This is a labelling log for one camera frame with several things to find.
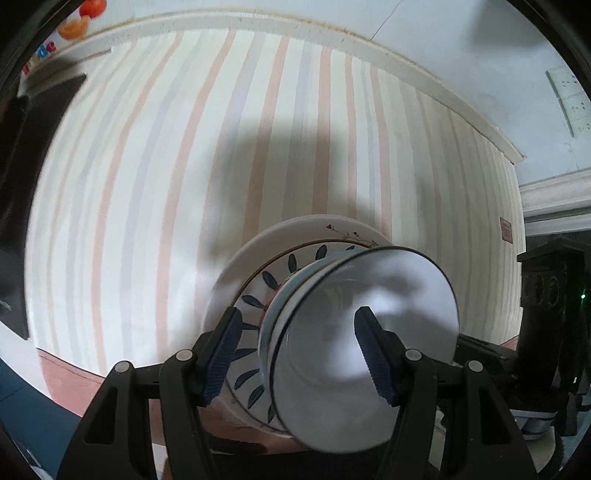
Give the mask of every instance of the sign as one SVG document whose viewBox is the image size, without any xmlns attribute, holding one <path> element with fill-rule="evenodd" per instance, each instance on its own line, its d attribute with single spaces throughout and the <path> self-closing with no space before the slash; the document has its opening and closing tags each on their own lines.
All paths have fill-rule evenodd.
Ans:
<svg viewBox="0 0 591 480">
<path fill-rule="evenodd" d="M 501 237 L 505 242 L 513 243 L 513 228 L 511 222 L 508 222 L 503 217 L 501 218 Z"/>
</svg>

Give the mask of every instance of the ceramic plate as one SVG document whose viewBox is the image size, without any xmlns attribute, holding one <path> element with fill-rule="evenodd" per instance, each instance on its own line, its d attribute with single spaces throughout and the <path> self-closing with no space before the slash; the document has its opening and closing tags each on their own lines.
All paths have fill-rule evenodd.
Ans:
<svg viewBox="0 0 591 480">
<path fill-rule="evenodd" d="M 228 306 L 242 312 L 244 328 L 219 401 L 238 419 L 268 433 L 290 436 L 265 388 L 258 356 L 259 326 L 279 286 L 293 272 L 347 249 L 391 243 L 373 228 L 347 217 L 310 215 L 279 223 L 260 233 L 230 260 L 206 309 L 212 330 Z"/>
<path fill-rule="evenodd" d="M 398 409 L 376 391 L 355 336 L 355 312 L 369 306 L 406 348 L 449 363 L 459 320 L 447 277 L 419 252 L 375 248 L 330 264 L 298 293 L 269 342 L 277 416 L 314 450 L 349 453 L 386 442 Z"/>
</svg>

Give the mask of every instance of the electrical outlet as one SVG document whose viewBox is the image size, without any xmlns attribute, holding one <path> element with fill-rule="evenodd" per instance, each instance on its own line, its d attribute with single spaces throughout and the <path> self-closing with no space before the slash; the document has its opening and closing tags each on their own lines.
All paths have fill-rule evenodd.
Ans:
<svg viewBox="0 0 591 480">
<path fill-rule="evenodd" d="M 561 100 L 569 122 L 591 115 L 591 100 L 586 93 L 580 93 Z"/>
<path fill-rule="evenodd" d="M 550 80 L 560 99 L 565 99 L 583 92 L 583 87 L 567 66 L 548 70 Z"/>
<path fill-rule="evenodd" d="M 591 115 L 571 122 L 570 127 L 575 138 L 591 135 Z"/>
</svg>

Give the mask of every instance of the leaf pattern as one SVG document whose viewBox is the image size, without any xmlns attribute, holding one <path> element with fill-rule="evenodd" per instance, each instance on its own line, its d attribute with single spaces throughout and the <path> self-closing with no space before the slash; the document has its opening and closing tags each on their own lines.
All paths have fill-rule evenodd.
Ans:
<svg viewBox="0 0 591 480">
<path fill-rule="evenodd" d="M 234 383 L 234 390 L 238 390 L 241 386 L 244 385 L 244 382 L 248 380 L 253 375 L 259 373 L 259 369 L 255 368 L 254 370 L 249 370 L 248 372 L 244 372 L 236 379 L 236 383 Z"/>
<path fill-rule="evenodd" d="M 259 385 L 258 387 L 256 387 L 252 393 L 251 396 L 248 397 L 248 403 L 246 404 L 247 408 L 251 408 L 256 401 L 261 398 L 261 395 L 263 395 L 263 392 L 265 391 L 265 387 L 264 385 Z"/>
<path fill-rule="evenodd" d="M 236 352 L 234 352 L 234 358 L 232 359 L 232 362 L 240 360 L 242 357 L 250 355 L 254 352 L 256 352 L 256 348 L 239 348 L 236 350 Z"/>
<path fill-rule="evenodd" d="M 271 420 L 275 418 L 275 405 L 273 403 L 269 405 L 269 410 L 267 411 L 267 423 L 271 423 Z"/>
<path fill-rule="evenodd" d="M 262 273 L 262 279 L 265 281 L 267 287 L 269 287 L 270 289 L 277 290 L 279 288 L 277 280 L 275 280 L 275 277 L 271 275 L 267 270 L 265 270 Z"/>
<path fill-rule="evenodd" d="M 290 269 L 290 273 L 293 273 L 297 270 L 297 260 L 294 254 L 290 254 L 289 258 L 287 259 L 287 268 Z"/>
<path fill-rule="evenodd" d="M 252 295 L 243 295 L 242 300 L 244 300 L 244 303 L 248 303 L 249 305 L 252 305 L 253 307 L 256 307 L 258 309 L 265 309 L 265 306 Z"/>
<path fill-rule="evenodd" d="M 320 260 L 321 258 L 324 258 L 326 256 L 326 245 L 322 245 L 317 251 L 316 251 L 316 260 Z"/>
</svg>

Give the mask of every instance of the wall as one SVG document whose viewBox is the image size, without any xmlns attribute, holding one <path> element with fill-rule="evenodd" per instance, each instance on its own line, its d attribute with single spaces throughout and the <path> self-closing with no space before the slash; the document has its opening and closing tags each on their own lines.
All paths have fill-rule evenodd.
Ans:
<svg viewBox="0 0 591 480">
<path fill-rule="evenodd" d="M 521 151 L 519 184 L 591 167 L 591 136 L 571 136 L 546 71 L 563 61 L 505 0 L 118 0 L 87 35 L 132 19 L 198 8 L 256 9 L 372 38 L 432 72 Z M 57 33 L 57 48 L 68 42 Z"/>
<path fill-rule="evenodd" d="M 258 202 L 249 189 L 262 189 Z M 432 257 L 465 333 L 517 334 L 515 170 L 457 114 L 365 61 L 279 35 L 188 31 L 116 46 L 66 113 L 35 195 L 36 342 L 98 374 L 121 358 L 162 361 L 192 345 L 207 292 L 246 240 L 322 212 Z"/>
</svg>

